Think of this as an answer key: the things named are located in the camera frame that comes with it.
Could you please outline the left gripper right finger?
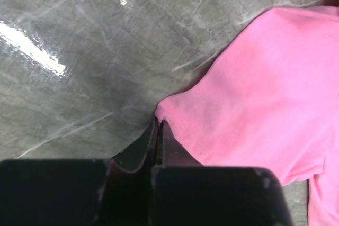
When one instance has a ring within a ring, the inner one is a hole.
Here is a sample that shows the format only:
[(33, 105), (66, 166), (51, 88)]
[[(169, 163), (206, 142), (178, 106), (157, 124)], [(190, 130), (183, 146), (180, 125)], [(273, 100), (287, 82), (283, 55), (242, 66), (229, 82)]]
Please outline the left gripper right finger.
[(193, 156), (176, 140), (168, 122), (160, 124), (158, 164), (173, 167), (201, 167)]

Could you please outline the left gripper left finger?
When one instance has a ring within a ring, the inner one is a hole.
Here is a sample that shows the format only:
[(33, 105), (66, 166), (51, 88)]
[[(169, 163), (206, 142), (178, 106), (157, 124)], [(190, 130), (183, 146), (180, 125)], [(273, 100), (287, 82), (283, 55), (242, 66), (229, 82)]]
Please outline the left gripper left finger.
[(154, 151), (158, 139), (159, 121), (152, 119), (145, 131), (130, 145), (111, 159), (126, 172), (139, 171), (147, 161), (153, 164)]

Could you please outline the pink t-shirt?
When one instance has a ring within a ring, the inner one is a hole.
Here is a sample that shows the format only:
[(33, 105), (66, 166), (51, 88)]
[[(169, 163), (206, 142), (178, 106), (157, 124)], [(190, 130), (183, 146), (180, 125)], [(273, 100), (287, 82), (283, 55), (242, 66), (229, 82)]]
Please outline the pink t-shirt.
[(201, 164), (309, 182), (309, 225), (338, 225), (338, 8), (273, 8), (156, 117)]

